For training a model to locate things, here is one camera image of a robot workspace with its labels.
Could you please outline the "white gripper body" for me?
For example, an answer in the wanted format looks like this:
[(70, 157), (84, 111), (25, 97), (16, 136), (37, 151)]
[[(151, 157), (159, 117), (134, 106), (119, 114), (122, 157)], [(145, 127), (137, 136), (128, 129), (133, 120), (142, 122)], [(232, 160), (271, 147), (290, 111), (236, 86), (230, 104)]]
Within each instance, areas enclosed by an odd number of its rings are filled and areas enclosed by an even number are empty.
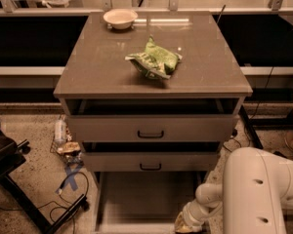
[(182, 210), (185, 226), (202, 226), (207, 220), (209, 210), (196, 201), (188, 202)]

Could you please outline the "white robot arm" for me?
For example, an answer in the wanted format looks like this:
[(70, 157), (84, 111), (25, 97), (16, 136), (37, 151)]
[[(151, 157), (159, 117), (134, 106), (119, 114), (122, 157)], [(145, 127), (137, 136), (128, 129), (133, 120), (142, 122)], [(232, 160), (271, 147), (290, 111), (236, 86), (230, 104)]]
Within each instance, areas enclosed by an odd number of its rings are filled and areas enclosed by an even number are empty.
[(293, 161), (243, 147), (233, 151), (220, 184), (203, 183), (175, 221), (178, 233), (200, 232), (223, 215), (224, 234), (286, 234), (282, 211), (293, 210)]

